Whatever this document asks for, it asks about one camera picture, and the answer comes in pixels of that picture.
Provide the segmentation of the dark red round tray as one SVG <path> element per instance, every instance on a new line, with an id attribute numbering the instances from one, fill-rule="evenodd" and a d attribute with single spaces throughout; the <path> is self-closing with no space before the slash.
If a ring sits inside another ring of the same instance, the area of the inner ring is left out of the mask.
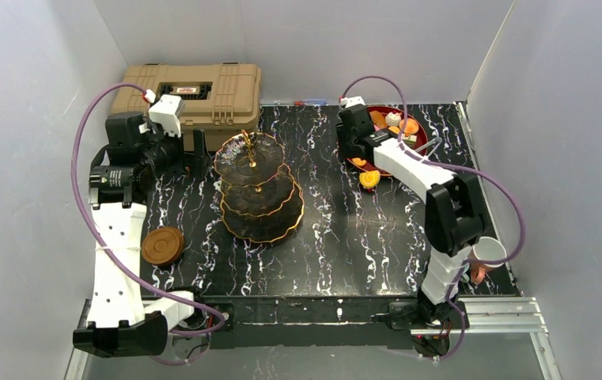
<path id="1" fill-rule="evenodd" d="M 368 109 L 368 112 L 370 114 L 370 117 L 373 121 L 373 124 L 374 124 L 374 127 L 376 130 L 388 129 L 391 132 L 399 133 L 400 129 L 398 127 L 388 127 L 386 125 L 385 117 L 390 112 L 399 112 L 402 114 L 402 118 L 403 118 L 402 110 L 393 108 L 393 107 L 383 106 L 383 105 L 369 105 L 369 106 L 367 106 L 367 109 Z M 429 141 L 429 138 L 427 137 L 426 133 L 424 132 L 422 125 L 420 123 L 419 123 L 419 125 L 420 125 L 420 129 L 419 129 L 418 133 L 416 134 L 417 135 L 417 143 L 415 144 L 415 148 L 413 150 L 415 150 L 416 148 L 419 148 L 421 145 L 423 145 L 424 143 Z M 346 161 L 349 162 L 355 169 L 357 169 L 361 172 L 379 170 L 382 177 L 390 177 L 391 176 L 390 173 L 387 173 L 382 169 L 378 169 L 374 164 L 372 164 L 371 162 L 366 161 L 364 159 L 353 158 L 353 159 L 347 159 Z"/>

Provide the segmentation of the tan plastic toolbox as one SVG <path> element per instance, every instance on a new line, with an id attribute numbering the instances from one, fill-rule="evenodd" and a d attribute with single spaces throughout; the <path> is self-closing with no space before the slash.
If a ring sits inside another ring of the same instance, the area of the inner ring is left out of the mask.
<path id="1" fill-rule="evenodd" d="M 179 116 L 184 148 L 193 151 L 193 134 L 203 129 L 210 152 L 243 130 L 259 130 L 262 71 L 250 63 L 173 66 L 148 63 L 129 66 L 124 82 L 174 95 L 184 102 Z"/>

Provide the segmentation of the three tier glass stand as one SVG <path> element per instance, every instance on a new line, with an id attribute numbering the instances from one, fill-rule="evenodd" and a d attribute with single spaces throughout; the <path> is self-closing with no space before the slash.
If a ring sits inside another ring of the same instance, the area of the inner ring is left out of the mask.
<path id="1" fill-rule="evenodd" d="M 272 135 L 243 130 L 214 156 L 221 219 L 235 237 L 274 243 L 298 227 L 304 214 L 301 186 Z"/>

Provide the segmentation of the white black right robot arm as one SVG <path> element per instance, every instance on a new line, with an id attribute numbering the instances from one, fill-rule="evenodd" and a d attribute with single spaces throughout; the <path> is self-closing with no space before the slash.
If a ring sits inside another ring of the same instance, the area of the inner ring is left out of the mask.
<path id="1" fill-rule="evenodd" d="M 388 130 L 377 130 L 363 104 L 343 108 L 336 125 L 339 152 L 391 174 L 423 200 L 424 230 L 431 245 L 427 272 L 417 295 L 427 321 L 450 313 L 472 247 L 487 229 L 487 207 L 477 176 L 433 166 Z"/>

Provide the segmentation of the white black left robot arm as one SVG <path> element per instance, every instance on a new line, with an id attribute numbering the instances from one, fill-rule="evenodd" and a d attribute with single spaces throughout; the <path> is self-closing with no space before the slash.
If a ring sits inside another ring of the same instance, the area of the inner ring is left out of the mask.
<path id="1" fill-rule="evenodd" d="M 182 146 L 142 112 L 112 114 L 104 126 L 108 142 L 89 167 L 87 217 L 99 234 L 93 297 L 72 343 L 101 358 L 160 355 L 195 309 L 165 297 L 142 301 L 142 224 L 157 173 L 179 168 Z"/>

